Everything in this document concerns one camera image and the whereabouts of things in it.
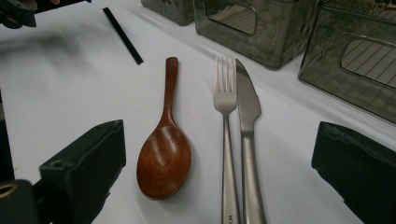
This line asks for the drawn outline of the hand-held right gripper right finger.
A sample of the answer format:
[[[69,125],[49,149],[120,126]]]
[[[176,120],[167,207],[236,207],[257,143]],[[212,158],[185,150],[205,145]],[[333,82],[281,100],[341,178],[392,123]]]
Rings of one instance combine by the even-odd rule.
[[[322,121],[311,161],[364,224],[396,224],[396,152]]]

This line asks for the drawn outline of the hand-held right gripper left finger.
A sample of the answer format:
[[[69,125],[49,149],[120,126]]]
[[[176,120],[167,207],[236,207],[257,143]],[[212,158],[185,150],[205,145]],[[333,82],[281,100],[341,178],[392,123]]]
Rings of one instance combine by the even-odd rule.
[[[39,166],[53,224],[92,224],[126,164],[123,121],[99,124]]]

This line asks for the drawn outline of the brown wooden spoon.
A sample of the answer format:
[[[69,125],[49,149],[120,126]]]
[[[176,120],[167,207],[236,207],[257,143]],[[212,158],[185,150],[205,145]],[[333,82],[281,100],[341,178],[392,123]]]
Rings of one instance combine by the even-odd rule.
[[[162,116],[142,146],[136,165],[138,187],[152,201],[178,192],[191,168],[191,145],[173,118],[177,73],[177,57],[167,58]]]

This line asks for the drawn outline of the black chopstick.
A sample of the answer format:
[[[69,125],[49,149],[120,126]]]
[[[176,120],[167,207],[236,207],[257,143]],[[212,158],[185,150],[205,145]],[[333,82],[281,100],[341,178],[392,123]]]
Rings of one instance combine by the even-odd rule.
[[[107,19],[109,20],[110,24],[112,25],[113,29],[115,30],[115,32],[120,37],[122,43],[124,44],[124,46],[128,49],[128,51],[130,52],[130,54],[134,58],[135,62],[137,64],[141,64],[143,62],[142,57],[140,56],[140,54],[138,53],[138,51],[134,47],[134,44],[128,38],[127,34],[125,34],[123,29],[121,28],[120,24],[118,23],[117,19],[115,18],[115,16],[111,12],[111,10],[108,7],[105,7],[103,9],[103,11],[104,11]]]

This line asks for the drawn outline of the smoky clear plastic bin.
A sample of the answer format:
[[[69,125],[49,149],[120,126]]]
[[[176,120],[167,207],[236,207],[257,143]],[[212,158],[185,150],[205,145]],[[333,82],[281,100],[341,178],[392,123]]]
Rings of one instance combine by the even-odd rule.
[[[194,22],[193,0],[140,0],[143,7],[175,22],[186,26]]]
[[[195,29],[277,70],[304,52],[319,0],[194,0]]]
[[[320,0],[299,79],[396,124],[396,0]]]

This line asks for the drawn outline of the silver metal fork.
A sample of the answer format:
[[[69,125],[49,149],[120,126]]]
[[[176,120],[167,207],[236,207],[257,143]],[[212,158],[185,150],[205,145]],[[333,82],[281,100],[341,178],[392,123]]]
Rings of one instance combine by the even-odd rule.
[[[229,116],[236,109],[236,76],[232,60],[217,57],[214,76],[214,107],[223,120],[221,224],[240,224],[239,202],[233,166]]]

